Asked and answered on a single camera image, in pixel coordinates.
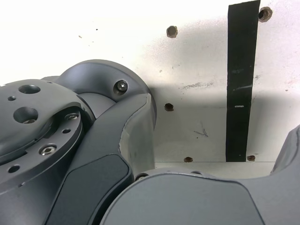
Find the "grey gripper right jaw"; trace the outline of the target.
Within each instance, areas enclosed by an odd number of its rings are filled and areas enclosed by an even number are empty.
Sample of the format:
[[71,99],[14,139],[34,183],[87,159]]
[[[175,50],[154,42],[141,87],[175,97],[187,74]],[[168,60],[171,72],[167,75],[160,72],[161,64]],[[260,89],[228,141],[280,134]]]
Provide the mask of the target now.
[[103,225],[297,225],[300,222],[300,129],[287,136],[270,175],[221,179],[156,173],[127,187]]

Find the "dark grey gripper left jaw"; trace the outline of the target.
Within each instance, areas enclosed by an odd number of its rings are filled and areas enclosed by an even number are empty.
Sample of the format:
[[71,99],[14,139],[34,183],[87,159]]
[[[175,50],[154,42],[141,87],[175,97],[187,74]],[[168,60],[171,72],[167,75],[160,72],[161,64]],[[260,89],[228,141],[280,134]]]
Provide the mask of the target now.
[[155,167],[152,96],[138,94],[101,114],[83,138],[47,225],[98,224],[135,176]]

